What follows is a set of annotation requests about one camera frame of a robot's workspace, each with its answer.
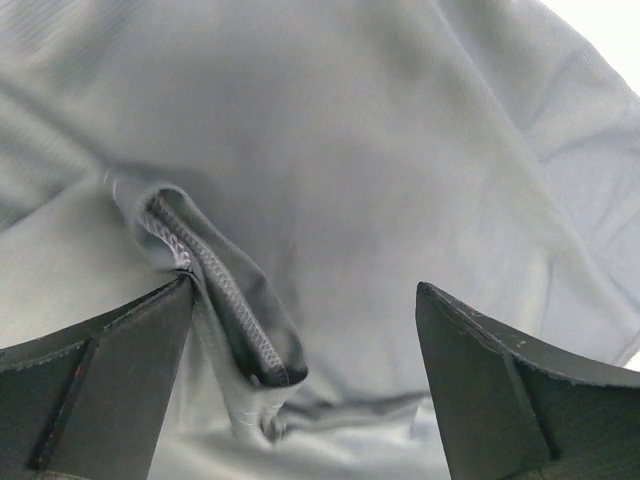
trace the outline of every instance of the cloth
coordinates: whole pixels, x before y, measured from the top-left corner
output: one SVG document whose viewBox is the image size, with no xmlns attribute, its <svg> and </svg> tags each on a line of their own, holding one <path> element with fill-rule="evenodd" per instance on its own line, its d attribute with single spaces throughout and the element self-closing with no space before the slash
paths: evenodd
<svg viewBox="0 0 640 480">
<path fill-rule="evenodd" d="M 638 350 L 640 104 L 545 7 L 3 7 L 0 264 L 8 285 L 44 279 L 52 319 L 13 309 L 3 342 L 157 286 L 116 217 L 75 227 L 84 250 L 64 269 L 78 297 L 89 278 L 130 281 L 99 304 L 59 301 L 51 264 L 71 258 L 68 231 L 38 236 L 53 246 L 41 268 L 28 259 L 44 247 L 2 248 L 17 229 L 35 238 L 42 224 L 29 221 L 82 182 L 95 201 L 64 208 L 89 220 L 112 208 L 95 179 L 126 170 L 186 192 L 251 258 L 304 351 L 308 377 L 278 412 L 287 435 L 265 446 L 231 435 L 209 345 L 192 332 L 150 479 L 448 478 L 415 331 L 419 281 L 595 360 L 624 365 Z M 115 240 L 98 247 L 101 229 Z"/>
</svg>

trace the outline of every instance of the wrinkled fabric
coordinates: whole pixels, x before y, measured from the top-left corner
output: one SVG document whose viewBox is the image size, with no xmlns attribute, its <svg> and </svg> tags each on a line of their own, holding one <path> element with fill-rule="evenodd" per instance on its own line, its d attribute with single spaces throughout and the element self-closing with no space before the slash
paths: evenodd
<svg viewBox="0 0 640 480">
<path fill-rule="evenodd" d="M 152 480 L 448 478 L 419 281 L 592 359 L 624 365 L 638 350 L 640 104 L 534 1 L 2 5 L 0 244 L 37 235 L 28 222 L 79 182 L 135 171 L 185 192 L 251 259 L 304 351 L 308 377 L 274 405 L 287 434 L 237 438 L 195 329 Z M 117 241 L 65 271 L 78 296 L 98 277 L 132 284 L 76 308 L 45 282 L 57 320 L 28 305 L 3 315 L 8 344 L 159 281 L 151 267 L 167 265 L 125 220 L 94 216 L 101 202 L 63 207 L 94 218 L 73 238 L 92 246 L 106 228 Z M 53 284 L 68 234 L 38 237 L 51 247 L 40 268 L 20 265 L 38 245 L 3 257 L 5 281 Z M 136 260 L 113 263 L 124 255 Z"/>
</svg>

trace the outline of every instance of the gray garment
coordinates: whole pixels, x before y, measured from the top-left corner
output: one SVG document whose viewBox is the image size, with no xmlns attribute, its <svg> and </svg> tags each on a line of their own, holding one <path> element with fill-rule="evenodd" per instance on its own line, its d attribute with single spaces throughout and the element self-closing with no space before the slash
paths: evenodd
<svg viewBox="0 0 640 480">
<path fill-rule="evenodd" d="M 51 262 L 8 264 L 2 242 L 33 228 L 50 260 L 68 258 L 68 231 L 29 221 L 83 175 L 143 179 L 134 199 L 160 181 L 211 222 L 201 237 L 223 233 L 264 272 L 304 350 L 306 381 L 279 410 L 266 400 L 287 434 L 238 438 L 218 386 L 235 372 L 214 375 L 220 338 L 192 332 L 152 480 L 448 478 L 414 326 L 419 281 L 581 355 L 623 365 L 638 349 L 640 103 L 533 1 L 7 2 L 0 94 L 6 281 L 55 282 Z M 67 291 L 99 277 L 127 279 L 125 293 L 74 310 L 43 284 L 51 321 L 14 309 L 0 317 L 5 344 L 160 281 L 138 266 L 140 211 L 119 203 L 130 235 L 98 215 L 104 195 L 67 207 L 95 217 L 73 227 Z M 97 247 L 106 225 L 117 239 Z M 23 247 L 13 261 L 38 248 Z M 138 261 L 113 263 L 124 256 Z M 94 262 L 105 267 L 81 268 Z"/>
</svg>

